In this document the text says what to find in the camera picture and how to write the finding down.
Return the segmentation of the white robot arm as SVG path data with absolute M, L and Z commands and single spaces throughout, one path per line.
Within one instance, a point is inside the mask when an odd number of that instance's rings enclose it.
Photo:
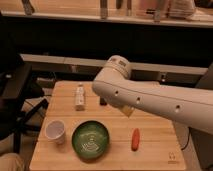
M 213 134 L 213 90 L 132 81 L 131 63 L 111 56 L 92 82 L 92 90 L 108 104 L 125 106 L 180 122 Z

